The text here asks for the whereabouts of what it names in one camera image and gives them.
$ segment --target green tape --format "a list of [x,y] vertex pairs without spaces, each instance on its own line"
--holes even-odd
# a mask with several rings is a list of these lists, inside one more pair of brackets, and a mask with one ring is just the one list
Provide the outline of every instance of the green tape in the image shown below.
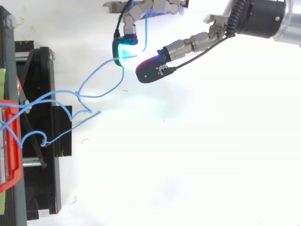
[[5,210],[5,192],[0,194],[0,215],[4,215]]
[[[4,99],[4,83],[5,83],[5,69],[0,69],[0,99]],[[5,210],[5,192],[0,194],[0,215],[4,214]]]
[[0,99],[4,99],[5,69],[0,69]]

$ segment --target clear plastic cover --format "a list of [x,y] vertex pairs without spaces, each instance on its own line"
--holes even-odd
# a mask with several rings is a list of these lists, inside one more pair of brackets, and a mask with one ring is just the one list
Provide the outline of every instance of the clear plastic cover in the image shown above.
[[[0,119],[5,121],[4,109],[0,108]],[[0,131],[0,185],[9,178],[6,130]]]

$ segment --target red component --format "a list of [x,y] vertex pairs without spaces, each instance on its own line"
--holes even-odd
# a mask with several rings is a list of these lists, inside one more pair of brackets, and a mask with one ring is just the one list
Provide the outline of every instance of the red component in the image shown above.
[[[9,100],[0,100],[0,103],[7,103],[17,105],[17,103]],[[10,120],[16,114],[19,109],[13,107],[0,107],[2,118],[4,121]],[[19,118],[9,124],[9,127],[14,131],[17,137],[20,139],[20,123]],[[21,149],[18,143],[14,140],[13,136],[6,129],[3,130],[4,151],[7,155],[7,178],[6,182],[0,185],[0,193],[8,190],[14,186],[22,178],[22,161],[21,161]]]

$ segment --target red plastic part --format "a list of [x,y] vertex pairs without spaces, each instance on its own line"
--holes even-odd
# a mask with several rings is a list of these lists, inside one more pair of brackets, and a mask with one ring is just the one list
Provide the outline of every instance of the red plastic part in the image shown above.
[[[10,100],[0,100],[0,103],[17,105],[17,103]],[[18,108],[4,107],[4,109],[5,109],[6,121],[10,120],[19,112]],[[20,139],[19,118],[17,118],[11,124],[9,124],[9,127],[14,131],[14,133]],[[14,140],[13,136],[8,131],[6,131],[6,142],[7,142],[7,153],[8,153],[8,173],[9,175],[11,175],[12,178],[10,178],[6,183],[0,185],[0,193],[14,186],[22,178],[21,149],[18,143]]]

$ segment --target screw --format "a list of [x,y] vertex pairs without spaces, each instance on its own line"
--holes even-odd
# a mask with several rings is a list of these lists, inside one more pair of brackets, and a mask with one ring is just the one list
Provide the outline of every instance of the screw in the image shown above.
[[53,61],[55,60],[55,53],[54,52],[49,52],[49,60]]
[[[25,101],[24,101],[24,105],[28,105],[28,104],[29,104],[29,100],[25,100]],[[28,113],[30,112],[31,109],[32,109],[32,107],[29,107],[29,108],[26,109],[25,112],[28,114]]]
[[13,15],[8,15],[4,20],[4,25],[13,30],[17,26],[16,18]]

